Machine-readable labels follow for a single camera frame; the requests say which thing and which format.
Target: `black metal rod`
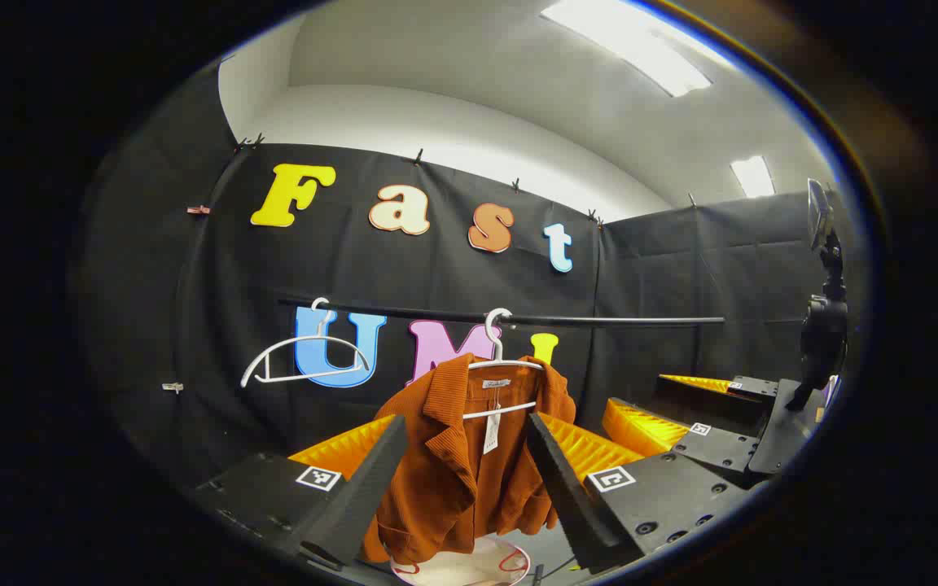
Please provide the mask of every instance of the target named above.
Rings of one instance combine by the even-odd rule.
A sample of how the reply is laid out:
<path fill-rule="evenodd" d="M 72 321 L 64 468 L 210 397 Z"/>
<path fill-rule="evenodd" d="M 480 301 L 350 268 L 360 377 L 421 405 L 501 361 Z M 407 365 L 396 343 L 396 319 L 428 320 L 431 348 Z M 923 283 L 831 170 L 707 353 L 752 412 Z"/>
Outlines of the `black metal rod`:
<path fill-rule="evenodd" d="M 285 305 L 309 305 L 312 300 L 279 300 Z M 402 317 L 407 319 L 433 319 L 436 321 L 464 321 L 484 323 L 485 313 L 441 312 L 435 310 L 410 310 L 410 308 L 365 308 L 349 304 L 317 305 L 327 310 Z M 580 327 L 692 327 L 703 323 L 722 323 L 725 317 L 563 317 L 546 315 L 519 315 L 498 317 L 501 323 L 517 323 L 522 326 L 580 326 Z"/>

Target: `ceiling light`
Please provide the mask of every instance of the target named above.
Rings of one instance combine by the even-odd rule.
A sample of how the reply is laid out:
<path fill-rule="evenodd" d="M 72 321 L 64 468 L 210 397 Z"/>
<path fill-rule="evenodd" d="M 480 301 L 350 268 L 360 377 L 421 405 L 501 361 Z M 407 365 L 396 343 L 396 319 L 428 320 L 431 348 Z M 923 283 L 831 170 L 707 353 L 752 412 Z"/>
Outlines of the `ceiling light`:
<path fill-rule="evenodd" d="M 763 197 L 774 195 L 774 181 L 769 177 L 769 169 L 766 168 L 766 160 L 755 155 L 751 159 L 734 160 L 730 163 L 734 175 L 737 175 L 737 181 L 744 189 L 744 195 L 747 197 Z"/>
<path fill-rule="evenodd" d="M 621 0 L 562 0 L 541 15 L 609 49 L 673 97 L 712 84 L 656 36 L 659 27 L 671 27 Z"/>

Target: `white plastic hanger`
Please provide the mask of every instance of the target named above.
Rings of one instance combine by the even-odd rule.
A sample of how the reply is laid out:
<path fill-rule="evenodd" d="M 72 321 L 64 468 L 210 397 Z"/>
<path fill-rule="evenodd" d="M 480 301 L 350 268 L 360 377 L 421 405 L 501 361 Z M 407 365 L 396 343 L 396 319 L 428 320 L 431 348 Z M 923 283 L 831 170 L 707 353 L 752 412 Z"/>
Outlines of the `white plastic hanger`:
<path fill-rule="evenodd" d="M 324 297 L 316 298 L 315 300 L 313 300 L 313 303 L 310 304 L 309 306 L 310 310 L 317 311 L 317 305 L 322 302 L 327 304 L 328 300 L 325 300 Z M 260 383 L 283 383 L 286 381 L 301 381 L 301 379 L 303 378 L 317 378 L 318 376 L 331 376 L 333 374 L 345 374 L 345 372 L 355 372 L 358 370 L 363 370 L 368 364 L 368 359 L 367 359 L 367 356 L 364 356 L 364 352 L 361 352 L 361 349 L 357 348 L 357 345 L 351 344 L 350 342 L 347 342 L 346 340 L 343 340 L 342 338 L 332 338 L 331 336 L 324 335 L 324 324 L 328 322 L 328 317 L 331 316 L 331 313 L 332 311 L 328 310 L 324 314 L 324 319 L 322 319 L 321 322 L 317 325 L 317 336 L 299 336 L 297 338 L 290 338 L 290 339 L 284 340 L 283 342 L 277 342 L 275 345 L 270 346 L 270 348 L 267 348 L 263 350 L 263 352 L 260 352 L 260 355 L 256 356 L 256 359 L 253 360 L 252 363 L 248 365 L 248 368 L 245 369 L 245 375 L 242 376 L 241 378 L 241 386 L 244 387 L 245 385 L 247 385 L 248 378 L 249 376 L 251 376 L 252 371 L 256 369 L 257 365 L 260 364 L 260 361 L 263 361 L 265 357 L 269 355 L 269 353 L 274 352 L 274 350 L 276 350 L 277 348 L 281 348 L 283 345 L 294 344 L 296 342 L 301 342 L 302 340 L 330 340 L 332 342 L 339 342 L 340 344 L 345 344 L 349 346 L 350 348 L 353 348 L 353 350 L 357 352 L 357 356 L 360 357 L 361 362 L 360 364 L 353 364 L 353 366 L 349 368 L 344 368 L 343 370 L 332 370 L 328 372 L 318 372 L 317 374 L 298 374 L 295 376 L 278 376 L 278 378 L 271 378 L 270 377 L 270 361 L 267 360 L 264 363 L 265 378 L 257 374 L 256 380 Z"/>
<path fill-rule="evenodd" d="M 494 318 L 499 315 L 503 317 L 509 317 L 513 315 L 513 313 L 509 310 L 506 310 L 506 308 L 495 308 L 495 310 L 491 310 L 491 313 L 487 314 L 487 319 L 484 319 L 484 336 L 487 336 L 487 339 L 494 343 L 494 360 L 487 360 L 484 362 L 470 364 L 469 370 L 476 370 L 476 368 L 487 368 L 488 366 L 526 366 L 528 368 L 533 368 L 534 370 L 545 370 L 544 366 L 532 362 L 524 362 L 522 360 L 502 360 L 502 341 L 491 333 L 491 327 L 494 326 Z M 469 413 L 462 415 L 462 419 L 487 417 L 488 415 L 494 415 L 496 413 L 507 413 L 510 411 L 518 411 L 518 409 L 529 409 L 536 404 L 537 401 L 531 401 L 531 403 L 514 405 L 514 407 L 503 407 L 501 409 L 491 409 L 491 411 Z"/>

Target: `clothing tag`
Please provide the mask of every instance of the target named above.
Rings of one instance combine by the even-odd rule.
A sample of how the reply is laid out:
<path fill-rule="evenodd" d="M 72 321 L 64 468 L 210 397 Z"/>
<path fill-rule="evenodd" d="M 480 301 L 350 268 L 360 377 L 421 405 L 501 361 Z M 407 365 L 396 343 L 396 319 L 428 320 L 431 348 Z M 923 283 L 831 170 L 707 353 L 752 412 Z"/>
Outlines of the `clothing tag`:
<path fill-rule="evenodd" d="M 487 416 L 487 430 L 484 432 L 484 453 L 491 452 L 492 449 L 498 448 L 498 423 L 500 419 L 502 419 L 500 413 Z"/>

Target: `jacket collar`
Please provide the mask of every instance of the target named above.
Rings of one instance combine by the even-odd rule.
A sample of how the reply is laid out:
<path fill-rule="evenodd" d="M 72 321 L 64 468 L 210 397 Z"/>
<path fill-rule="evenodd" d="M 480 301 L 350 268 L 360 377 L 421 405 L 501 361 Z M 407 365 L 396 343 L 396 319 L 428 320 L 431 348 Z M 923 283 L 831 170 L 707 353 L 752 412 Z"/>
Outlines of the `jacket collar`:
<path fill-rule="evenodd" d="M 465 483 L 467 496 L 476 499 L 476 479 L 473 478 L 469 466 L 469 442 L 462 427 L 462 415 L 465 409 L 466 386 L 469 383 L 469 365 L 474 362 L 483 362 L 488 359 L 473 356 L 471 353 L 455 357 L 445 363 L 439 364 L 432 372 L 427 397 L 422 405 L 422 414 L 443 423 L 446 429 L 425 442 L 425 446 L 433 456 L 447 465 Z M 524 362 L 540 364 L 544 367 L 545 381 L 542 390 L 537 394 L 537 405 L 534 408 L 538 413 L 547 413 L 561 416 L 559 410 L 563 407 L 561 394 L 563 390 L 563 376 L 555 371 L 548 363 L 533 356 L 524 356 Z"/>

